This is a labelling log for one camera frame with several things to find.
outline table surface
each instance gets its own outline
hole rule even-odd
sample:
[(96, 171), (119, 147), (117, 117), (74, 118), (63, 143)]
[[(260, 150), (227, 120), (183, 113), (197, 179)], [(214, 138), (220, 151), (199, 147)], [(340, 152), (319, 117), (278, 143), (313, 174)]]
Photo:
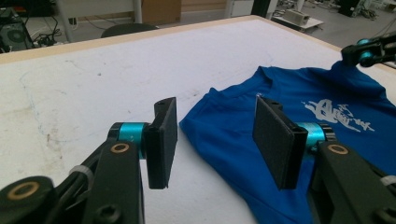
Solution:
[[(339, 50), (249, 16), (0, 54), (0, 188), (29, 175), (58, 185), (114, 122), (152, 122), (161, 99), (176, 96), (181, 120), (209, 88), (238, 84), (260, 65), (330, 68)], [(363, 71), (395, 104), (395, 71)], [(169, 189), (149, 189), (141, 167), (147, 223), (255, 223), (181, 130)]]

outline printed graphic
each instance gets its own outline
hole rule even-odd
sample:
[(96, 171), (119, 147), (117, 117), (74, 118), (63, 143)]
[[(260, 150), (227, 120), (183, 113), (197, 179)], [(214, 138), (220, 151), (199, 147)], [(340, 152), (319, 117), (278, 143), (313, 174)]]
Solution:
[(358, 133), (361, 131), (375, 131), (370, 127), (370, 122), (356, 119), (352, 112), (347, 108), (347, 105), (337, 105), (337, 107), (333, 107), (332, 101), (329, 99), (323, 99), (318, 103), (313, 101), (302, 103), (305, 105), (305, 108), (312, 111), (319, 120), (326, 120), (331, 123), (340, 122), (346, 128)]

